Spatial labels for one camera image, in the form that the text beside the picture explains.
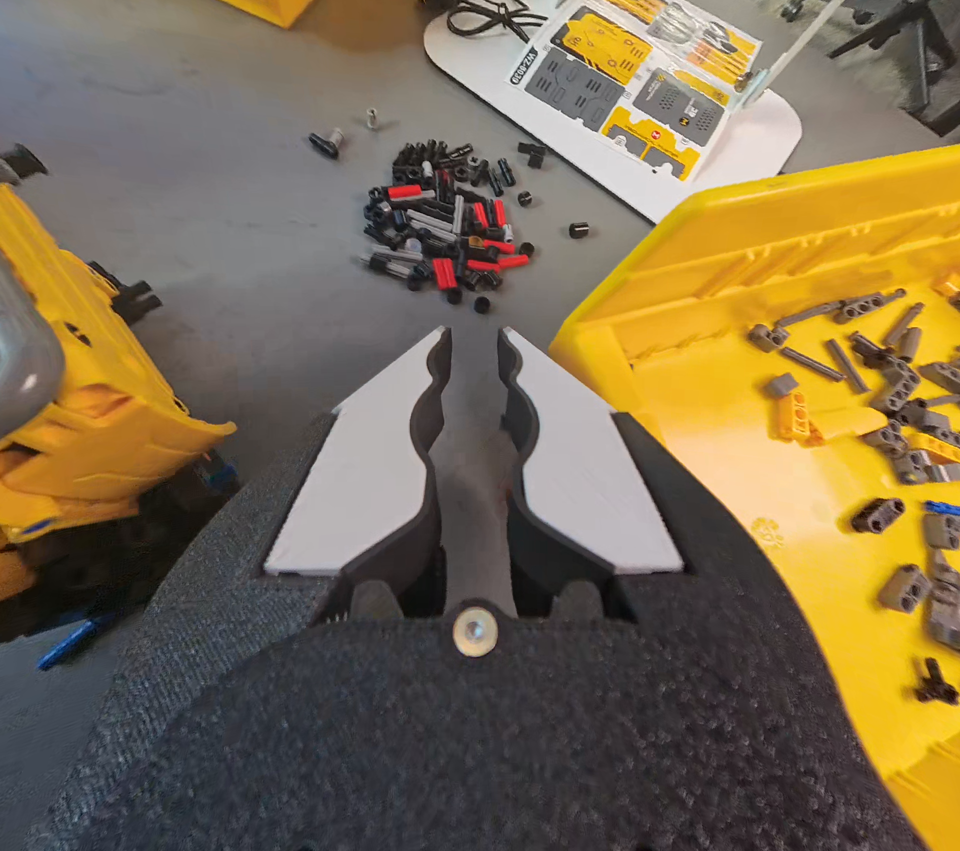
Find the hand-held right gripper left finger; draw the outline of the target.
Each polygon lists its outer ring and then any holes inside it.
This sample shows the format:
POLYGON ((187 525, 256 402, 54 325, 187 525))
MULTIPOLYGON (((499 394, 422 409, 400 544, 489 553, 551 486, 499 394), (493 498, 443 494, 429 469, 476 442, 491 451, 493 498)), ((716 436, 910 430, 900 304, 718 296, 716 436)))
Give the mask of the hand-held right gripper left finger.
POLYGON ((409 617, 441 615, 448 559, 431 449, 444 425, 452 331, 432 329, 332 411, 262 565, 266 579, 331 584, 349 605, 370 581, 409 617))

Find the pile of black red pins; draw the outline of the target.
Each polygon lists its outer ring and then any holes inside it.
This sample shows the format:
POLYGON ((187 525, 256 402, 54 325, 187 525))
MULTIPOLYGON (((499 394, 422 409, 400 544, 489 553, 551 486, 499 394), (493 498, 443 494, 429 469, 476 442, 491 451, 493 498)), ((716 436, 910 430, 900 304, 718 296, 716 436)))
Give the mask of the pile of black red pins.
POLYGON ((451 306, 469 300, 486 316, 505 276, 537 255, 512 215, 533 200, 506 158, 489 159, 466 142, 407 141, 388 182, 367 193, 358 262, 411 293, 434 291, 451 306))

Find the heap of grey blue parts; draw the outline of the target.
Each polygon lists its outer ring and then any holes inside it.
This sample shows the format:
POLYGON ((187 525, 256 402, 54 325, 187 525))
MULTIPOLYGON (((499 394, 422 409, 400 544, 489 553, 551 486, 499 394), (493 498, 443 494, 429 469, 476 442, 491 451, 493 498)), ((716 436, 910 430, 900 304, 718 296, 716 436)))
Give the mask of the heap of grey blue parts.
MULTIPOLYGON (((765 354, 778 354, 794 365, 834 384, 848 386, 854 395, 869 397, 840 414, 830 425, 826 415, 817 422, 791 373, 771 378, 763 386, 774 402, 774 432, 779 440, 806 448, 823 447, 835 437, 852 435, 879 453, 902 487, 958 485, 958 427, 938 411, 958 406, 958 357, 917 365, 923 330, 916 319, 924 304, 911 305, 888 329, 881 341, 861 331, 847 336, 845 348, 837 339, 823 346, 832 364, 788 345, 790 328, 819 318, 847 325, 868 317, 906 296, 898 288, 858 297, 823 302, 788 314, 773 324, 756 324, 746 340, 765 354)), ((922 505, 922 540, 931 554, 930 571, 914 565, 896 569, 881 588, 881 607, 904 614, 926 607, 925 629, 930 639, 958 651, 958 568, 948 553, 958 554, 958 504, 933 500, 922 505)))

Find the lego instruction booklet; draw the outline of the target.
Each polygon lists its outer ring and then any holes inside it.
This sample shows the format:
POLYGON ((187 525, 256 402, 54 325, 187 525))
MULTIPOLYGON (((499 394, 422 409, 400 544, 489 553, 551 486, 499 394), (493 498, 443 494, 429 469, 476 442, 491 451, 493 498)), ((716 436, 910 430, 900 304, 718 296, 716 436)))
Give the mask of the lego instruction booklet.
POLYGON ((566 0, 508 83, 681 182, 712 155, 762 40, 687 0, 566 0))

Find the black office chair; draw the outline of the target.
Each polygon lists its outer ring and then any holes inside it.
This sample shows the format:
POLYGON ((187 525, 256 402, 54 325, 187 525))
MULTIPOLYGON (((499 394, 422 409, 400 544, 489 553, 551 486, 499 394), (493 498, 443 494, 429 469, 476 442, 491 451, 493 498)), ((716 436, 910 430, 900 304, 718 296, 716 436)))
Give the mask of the black office chair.
POLYGON ((939 137, 958 131, 959 104, 927 116, 930 89, 947 73, 958 77, 958 41, 952 41, 936 16, 933 0, 844 0, 839 9, 850 12, 858 33, 839 44, 827 58, 835 60, 861 48, 881 51, 890 41, 906 34, 911 41, 914 84, 906 112, 939 137))

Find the black lego hub connector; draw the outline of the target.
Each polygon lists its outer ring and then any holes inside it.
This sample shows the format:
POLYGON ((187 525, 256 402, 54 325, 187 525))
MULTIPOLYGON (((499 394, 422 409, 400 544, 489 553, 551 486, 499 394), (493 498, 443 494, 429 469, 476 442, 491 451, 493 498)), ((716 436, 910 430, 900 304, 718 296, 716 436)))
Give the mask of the black lego hub connector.
POLYGON ((918 685, 913 690, 915 699, 924 704, 939 702, 950 707, 958 707, 959 690, 946 680, 940 662, 935 657, 926 657, 923 659, 922 670, 918 685))

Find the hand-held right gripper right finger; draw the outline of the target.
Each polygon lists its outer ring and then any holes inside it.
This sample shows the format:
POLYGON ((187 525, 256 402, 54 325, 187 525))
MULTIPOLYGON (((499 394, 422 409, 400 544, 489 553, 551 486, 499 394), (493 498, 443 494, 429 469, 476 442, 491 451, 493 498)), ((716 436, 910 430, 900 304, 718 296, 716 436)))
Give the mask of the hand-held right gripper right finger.
POLYGON ((517 615, 548 617, 578 582, 604 607, 618 579, 682 572, 620 414, 517 330, 498 331, 496 352, 501 426, 516 453, 507 538, 517 615))

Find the yellow lego robot model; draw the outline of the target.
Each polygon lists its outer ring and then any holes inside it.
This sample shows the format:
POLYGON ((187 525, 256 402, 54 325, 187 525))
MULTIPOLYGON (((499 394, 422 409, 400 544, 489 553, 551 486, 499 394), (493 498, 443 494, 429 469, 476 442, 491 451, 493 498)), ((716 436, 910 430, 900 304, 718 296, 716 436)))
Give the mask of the yellow lego robot model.
POLYGON ((134 333, 162 306, 62 247, 19 196, 48 173, 2 149, 1 263, 11 265, 65 357, 54 399, 1 437, 2 645, 79 624, 47 657, 145 605, 239 490, 219 445, 232 422, 194 417, 134 333))

